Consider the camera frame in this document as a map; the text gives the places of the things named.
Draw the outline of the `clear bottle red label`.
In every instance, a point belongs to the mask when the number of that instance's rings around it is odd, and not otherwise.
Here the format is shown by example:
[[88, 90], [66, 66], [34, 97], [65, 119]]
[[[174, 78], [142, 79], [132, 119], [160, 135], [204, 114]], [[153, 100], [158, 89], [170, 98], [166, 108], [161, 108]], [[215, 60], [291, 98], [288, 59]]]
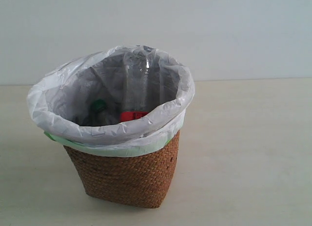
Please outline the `clear bottle red label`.
[[149, 113], [148, 73], [150, 64], [142, 51], [125, 53], [123, 63], [125, 79], [120, 121], [128, 122], [140, 119]]

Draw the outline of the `clear bottle green label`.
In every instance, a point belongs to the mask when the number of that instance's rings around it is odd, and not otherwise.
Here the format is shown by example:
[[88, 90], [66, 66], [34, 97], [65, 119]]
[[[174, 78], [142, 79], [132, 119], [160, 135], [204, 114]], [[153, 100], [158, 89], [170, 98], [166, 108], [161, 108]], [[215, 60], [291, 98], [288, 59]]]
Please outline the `clear bottle green label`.
[[119, 123], [118, 113], [113, 105], [103, 99], [91, 103], [88, 114], [82, 121], [82, 126], [107, 126]]

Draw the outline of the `woven brown wicker basket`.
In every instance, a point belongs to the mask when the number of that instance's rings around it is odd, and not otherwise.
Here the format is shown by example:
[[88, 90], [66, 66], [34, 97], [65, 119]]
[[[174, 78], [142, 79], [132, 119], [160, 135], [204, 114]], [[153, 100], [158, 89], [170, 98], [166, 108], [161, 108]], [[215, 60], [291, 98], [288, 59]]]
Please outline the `woven brown wicker basket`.
[[158, 208], [171, 185], [179, 133], [159, 151], [137, 157], [102, 157], [65, 147], [87, 195], [142, 208]]

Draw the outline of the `white plastic bin liner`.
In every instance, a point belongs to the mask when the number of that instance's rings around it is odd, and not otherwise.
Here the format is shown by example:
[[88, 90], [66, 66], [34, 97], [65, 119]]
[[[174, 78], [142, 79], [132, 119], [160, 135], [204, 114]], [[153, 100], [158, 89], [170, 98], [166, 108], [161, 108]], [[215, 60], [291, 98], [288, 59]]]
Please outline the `white plastic bin liner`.
[[[127, 52], [142, 51], [149, 61], [149, 113], [120, 121]], [[168, 53], [145, 45], [117, 46], [65, 63], [33, 85], [27, 105], [33, 122], [51, 140], [87, 154], [137, 157], [162, 149], [182, 128], [195, 94], [189, 68]], [[113, 105], [119, 123], [82, 126], [92, 102]]]

